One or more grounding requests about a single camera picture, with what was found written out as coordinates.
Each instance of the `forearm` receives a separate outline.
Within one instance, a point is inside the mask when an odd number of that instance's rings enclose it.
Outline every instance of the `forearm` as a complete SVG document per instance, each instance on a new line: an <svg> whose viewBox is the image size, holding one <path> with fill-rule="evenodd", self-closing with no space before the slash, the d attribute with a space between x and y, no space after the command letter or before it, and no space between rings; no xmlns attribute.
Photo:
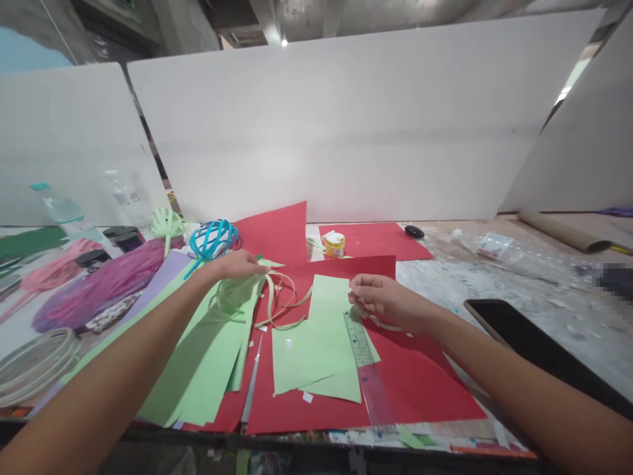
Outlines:
<svg viewBox="0 0 633 475"><path fill-rule="evenodd" d="M195 272L80 371L0 453L0 472L96 469L136 416L191 316L217 282ZM38 456L25 454L37 447Z"/></svg>
<svg viewBox="0 0 633 475"><path fill-rule="evenodd" d="M633 463L633 424L449 311L427 331L559 466L619 473Z"/></svg>

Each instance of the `clear ruler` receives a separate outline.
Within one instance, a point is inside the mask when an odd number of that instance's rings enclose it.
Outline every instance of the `clear ruler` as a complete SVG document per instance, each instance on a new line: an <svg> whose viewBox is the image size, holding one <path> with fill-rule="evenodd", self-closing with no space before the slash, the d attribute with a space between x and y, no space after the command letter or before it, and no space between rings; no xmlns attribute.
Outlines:
<svg viewBox="0 0 633 475"><path fill-rule="evenodd" d="M374 439L380 441L397 441L398 428L391 413L387 394L380 378L377 362L371 353L367 333L363 328L356 307L344 313L345 325L349 341L358 368L358 378L363 388L365 404L369 413L371 431Z"/></svg>

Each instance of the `purple paper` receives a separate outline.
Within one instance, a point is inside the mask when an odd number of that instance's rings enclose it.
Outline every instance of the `purple paper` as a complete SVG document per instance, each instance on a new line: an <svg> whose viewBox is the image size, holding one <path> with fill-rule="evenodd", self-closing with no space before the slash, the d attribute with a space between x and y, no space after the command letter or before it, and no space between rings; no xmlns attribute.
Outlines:
<svg viewBox="0 0 633 475"><path fill-rule="evenodd" d="M156 275L152 281L147 285L147 288L143 291L135 304L130 308L129 312L120 320L115 328L124 325L127 321L138 315L138 312L143 310L147 305L163 291L165 287L180 274L183 269L191 262L191 258L180 252L172 251L163 262L163 265L158 269ZM59 390L63 387L60 383L55 383L44 396L40 398L33 410L29 413L28 417L35 416Z"/></svg>

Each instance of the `glue jar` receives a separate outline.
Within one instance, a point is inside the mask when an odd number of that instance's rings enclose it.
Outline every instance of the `glue jar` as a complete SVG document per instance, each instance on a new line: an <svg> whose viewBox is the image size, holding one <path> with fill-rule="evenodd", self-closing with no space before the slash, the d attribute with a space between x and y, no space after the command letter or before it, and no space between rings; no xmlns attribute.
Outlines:
<svg viewBox="0 0 633 475"><path fill-rule="evenodd" d="M325 253L328 257L337 259L345 255L345 236L341 233L331 232L323 236L325 241Z"/></svg>

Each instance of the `light green paper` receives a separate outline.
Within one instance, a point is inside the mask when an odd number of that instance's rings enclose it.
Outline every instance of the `light green paper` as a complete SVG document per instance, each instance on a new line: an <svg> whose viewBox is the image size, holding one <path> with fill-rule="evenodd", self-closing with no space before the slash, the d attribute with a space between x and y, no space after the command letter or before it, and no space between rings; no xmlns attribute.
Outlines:
<svg viewBox="0 0 633 475"><path fill-rule="evenodd" d="M418 439L425 447L437 447L439 445L431 439L430 435L416 435L415 438Z"/></svg>
<svg viewBox="0 0 633 475"><path fill-rule="evenodd" d="M222 284L215 285L200 303L139 416L163 427L176 419L198 425L215 420L231 374L238 366L238 353L242 347L248 349L245 331L250 332L250 325L217 320L223 317L215 298ZM231 303L236 314L249 324L260 285L261 277L244 282L235 294L239 300Z"/></svg>
<svg viewBox="0 0 633 475"><path fill-rule="evenodd" d="M400 442L408 445L412 449L424 449L424 444L411 433L407 426L398 424L398 431L400 432Z"/></svg>
<svg viewBox="0 0 633 475"><path fill-rule="evenodd" d="M293 329L272 331L276 394L356 369L343 317L349 310L348 288L348 279L315 275L308 319Z"/></svg>
<svg viewBox="0 0 633 475"><path fill-rule="evenodd" d="M249 459L251 451L247 449L238 449L237 464L235 466L235 475L247 475L249 473Z"/></svg>
<svg viewBox="0 0 633 475"><path fill-rule="evenodd" d="M300 391L322 396L346 399L361 403L361 387L358 383L358 370L353 367L347 371L321 379L316 383L299 388Z"/></svg>
<svg viewBox="0 0 633 475"><path fill-rule="evenodd" d="M259 265L267 265L269 267L283 267L285 264L274 263L273 261L269 261L268 259L261 258L259 259Z"/></svg>
<svg viewBox="0 0 633 475"><path fill-rule="evenodd" d="M229 383L226 387L227 392L239 391L241 389L242 377L244 376L244 366L246 364L246 355L249 352L249 339L251 337L251 326L253 325L253 312L255 311L257 299L262 292L262 287L264 286L266 279L263 276L253 276L250 278L250 281L253 282L251 298L239 308L240 311L244 312L241 315L241 317L245 320L245 323L242 323L242 325L244 325L243 338L237 359L235 360L233 371L231 372L231 377L229 378Z"/></svg>

